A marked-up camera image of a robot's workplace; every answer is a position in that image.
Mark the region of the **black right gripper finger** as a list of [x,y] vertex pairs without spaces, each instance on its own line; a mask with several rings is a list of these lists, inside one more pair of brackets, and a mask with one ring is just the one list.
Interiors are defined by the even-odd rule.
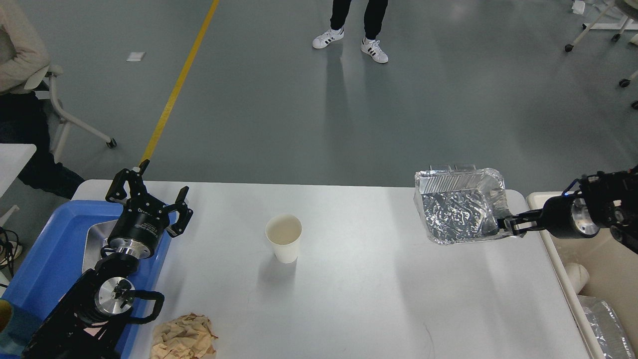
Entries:
[[528,210],[524,213],[510,214],[501,219],[501,226],[515,226],[522,223],[536,223],[542,216],[542,209]]
[[522,219],[499,219],[498,226],[501,232],[506,236],[524,237],[528,232],[545,230],[535,221],[526,221]]

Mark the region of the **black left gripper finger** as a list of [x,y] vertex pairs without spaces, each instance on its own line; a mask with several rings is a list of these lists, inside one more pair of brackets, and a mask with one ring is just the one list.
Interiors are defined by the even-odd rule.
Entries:
[[171,238],[175,238],[184,234],[185,229],[189,225],[189,222],[193,216],[193,210],[188,207],[185,201],[188,192],[188,186],[182,187],[176,197],[175,202],[162,208],[162,214],[165,214],[166,216],[169,216],[170,213],[177,213],[177,220],[174,223],[169,223],[169,225],[167,225],[166,227],[166,231]]
[[107,190],[105,200],[125,206],[130,199],[148,195],[142,178],[148,165],[150,165],[150,159],[145,159],[137,166],[137,170],[123,169],[116,173]]

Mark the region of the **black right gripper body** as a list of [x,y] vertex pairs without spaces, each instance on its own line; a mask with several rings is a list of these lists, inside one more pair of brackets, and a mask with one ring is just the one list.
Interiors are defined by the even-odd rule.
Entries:
[[541,227],[560,239],[593,238],[600,231],[585,200],[565,195],[551,197],[544,203]]

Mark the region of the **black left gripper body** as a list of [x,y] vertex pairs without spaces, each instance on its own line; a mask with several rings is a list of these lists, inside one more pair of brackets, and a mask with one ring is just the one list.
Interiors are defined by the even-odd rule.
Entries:
[[165,207],[154,197],[129,198],[107,239],[108,248],[137,259],[152,257],[169,225]]

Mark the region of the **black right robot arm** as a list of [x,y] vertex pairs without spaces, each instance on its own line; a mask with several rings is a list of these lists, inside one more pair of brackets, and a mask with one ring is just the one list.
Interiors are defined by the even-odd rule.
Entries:
[[613,239],[638,252],[637,168],[596,172],[574,179],[560,195],[540,209],[497,219],[499,228],[513,235],[547,230],[560,239],[589,239],[609,229]]

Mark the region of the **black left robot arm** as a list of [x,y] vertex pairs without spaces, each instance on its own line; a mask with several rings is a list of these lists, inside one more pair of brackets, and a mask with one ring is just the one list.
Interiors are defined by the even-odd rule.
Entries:
[[137,170],[116,173],[105,200],[123,211],[100,248],[100,260],[84,271],[50,312],[20,355],[23,359],[118,359],[116,345],[127,325],[145,325],[161,313],[164,295],[136,288],[129,276],[157,252],[161,237],[184,233],[193,216],[189,188],[166,204],[148,193]]

